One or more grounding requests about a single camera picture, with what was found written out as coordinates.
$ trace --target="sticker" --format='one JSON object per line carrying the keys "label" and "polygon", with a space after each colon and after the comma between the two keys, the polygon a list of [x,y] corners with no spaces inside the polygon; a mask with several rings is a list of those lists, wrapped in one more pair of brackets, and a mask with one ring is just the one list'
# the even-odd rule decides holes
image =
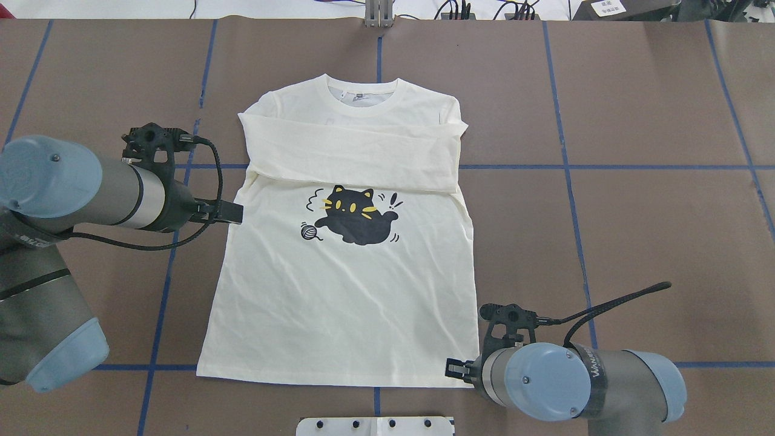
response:
{"label": "sticker", "polygon": [[619,0],[604,0],[603,2],[592,3],[592,9],[594,9],[598,16],[614,16],[627,12],[627,9]]}

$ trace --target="white t-shirt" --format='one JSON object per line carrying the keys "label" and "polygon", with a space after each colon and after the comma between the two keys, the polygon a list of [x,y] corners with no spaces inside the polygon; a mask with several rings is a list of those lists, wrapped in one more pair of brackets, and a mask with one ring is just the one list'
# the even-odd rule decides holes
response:
{"label": "white t-shirt", "polygon": [[463,387],[478,355],[473,227],[454,97],[327,75],[239,114],[235,202],[197,375],[334,386]]}

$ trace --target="table surface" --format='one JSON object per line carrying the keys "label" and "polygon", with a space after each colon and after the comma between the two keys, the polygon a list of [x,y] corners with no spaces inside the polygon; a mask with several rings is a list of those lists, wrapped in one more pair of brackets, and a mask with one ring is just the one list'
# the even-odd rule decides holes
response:
{"label": "table surface", "polygon": [[[460,186],[479,303],[564,317],[670,280],[577,340],[677,363],[689,400],[665,434],[772,434],[772,40],[773,26],[718,22],[6,20],[0,135],[118,159],[130,127],[194,130],[218,145],[233,198],[247,164],[236,114],[265,92],[328,73],[455,95],[470,124]],[[212,197],[213,168],[199,150],[177,175]],[[82,228],[138,244],[174,237]],[[374,415],[451,416],[462,436],[586,433],[581,420],[539,422],[471,389],[197,378],[225,241],[213,226],[172,252],[63,242],[111,354],[52,393],[4,389],[0,434],[293,434],[302,417]],[[565,327],[537,333],[557,342]]]}

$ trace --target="cat print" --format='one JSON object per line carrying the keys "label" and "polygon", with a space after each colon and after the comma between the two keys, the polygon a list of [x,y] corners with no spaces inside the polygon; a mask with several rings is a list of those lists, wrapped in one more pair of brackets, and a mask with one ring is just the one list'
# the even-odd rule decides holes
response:
{"label": "cat print", "polygon": [[328,227],[342,235],[348,244],[368,245],[385,241],[391,224],[398,219],[393,211],[380,213],[374,206],[374,190],[353,191],[341,185],[334,186],[328,198],[323,199],[326,216],[315,221],[315,227]]}

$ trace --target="white mounting plate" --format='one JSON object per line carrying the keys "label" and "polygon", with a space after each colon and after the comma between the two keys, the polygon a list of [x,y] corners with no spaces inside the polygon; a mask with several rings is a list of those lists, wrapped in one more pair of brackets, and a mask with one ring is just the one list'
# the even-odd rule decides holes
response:
{"label": "white mounting plate", "polygon": [[453,423],[451,417],[305,418],[298,423],[296,436],[454,436]]}

